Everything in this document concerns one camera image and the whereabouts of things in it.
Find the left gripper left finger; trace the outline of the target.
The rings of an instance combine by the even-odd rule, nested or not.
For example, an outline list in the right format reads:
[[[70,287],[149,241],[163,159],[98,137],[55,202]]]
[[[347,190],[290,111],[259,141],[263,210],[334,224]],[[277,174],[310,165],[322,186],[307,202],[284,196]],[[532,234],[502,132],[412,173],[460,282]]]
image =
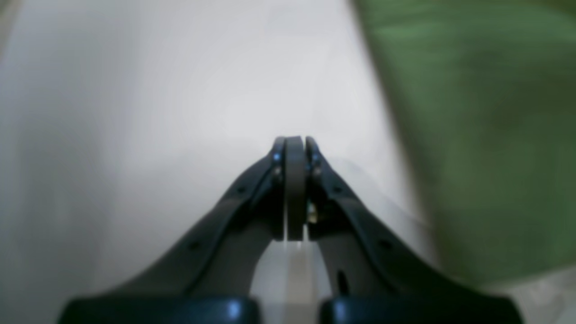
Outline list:
[[[257,324],[253,274],[271,241],[286,237],[288,156],[279,137],[158,261],[95,297],[70,301],[60,324]]]

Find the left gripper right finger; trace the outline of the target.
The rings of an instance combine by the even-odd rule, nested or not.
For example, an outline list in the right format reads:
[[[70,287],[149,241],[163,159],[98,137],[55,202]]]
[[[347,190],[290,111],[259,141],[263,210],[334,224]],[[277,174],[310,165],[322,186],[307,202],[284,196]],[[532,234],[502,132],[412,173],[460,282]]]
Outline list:
[[[320,324],[521,324],[508,297],[481,293],[432,268],[380,221],[321,154],[300,140],[304,223],[322,256],[331,297]]]

